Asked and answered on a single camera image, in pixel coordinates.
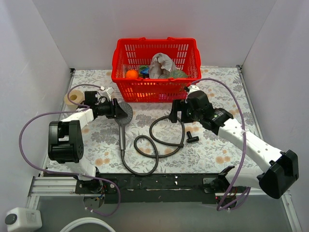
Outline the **grey handheld shower head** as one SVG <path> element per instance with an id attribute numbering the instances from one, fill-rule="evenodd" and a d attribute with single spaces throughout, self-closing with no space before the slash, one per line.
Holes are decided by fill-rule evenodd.
<path id="1" fill-rule="evenodd" d="M 119 147 L 120 150 L 126 149 L 126 134 L 125 127 L 129 124 L 133 118 L 133 110 L 132 107 L 126 102 L 119 103 L 120 108 L 126 113 L 126 116 L 123 118 L 116 118 L 115 122 L 119 126 Z"/>

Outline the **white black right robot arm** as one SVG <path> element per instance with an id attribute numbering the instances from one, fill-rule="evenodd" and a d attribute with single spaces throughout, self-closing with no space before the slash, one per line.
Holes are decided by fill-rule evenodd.
<path id="1" fill-rule="evenodd" d="M 237 148 L 245 148 L 245 154 L 259 167 L 259 170 L 242 168 L 235 180 L 237 167 L 229 166 L 211 182 L 212 188 L 229 192 L 235 187 L 251 187 L 279 199 L 299 178 L 298 156 L 295 152 L 283 152 L 253 133 L 245 132 L 231 113 L 223 108 L 213 108 L 203 91 L 193 90 L 185 100 L 173 101 L 169 114 L 172 123 L 177 122 L 178 112 L 181 113 L 181 122 L 198 122 Z"/>

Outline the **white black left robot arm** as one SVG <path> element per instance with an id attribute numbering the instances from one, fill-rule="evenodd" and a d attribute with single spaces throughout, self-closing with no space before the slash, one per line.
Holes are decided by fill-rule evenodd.
<path id="1" fill-rule="evenodd" d="M 79 111 L 61 121 L 49 124 L 48 156 L 50 160 L 64 164 L 81 181 L 82 186 L 92 193 L 103 189 L 103 182 L 97 178 L 99 171 L 84 158 L 82 129 L 99 116 L 114 119 L 119 126 L 119 144 L 125 149 L 125 126 L 133 118 L 132 107 L 126 102 L 111 98 L 112 88 L 100 95 L 97 91 L 86 91 L 82 103 L 89 106 L 86 111 Z"/>

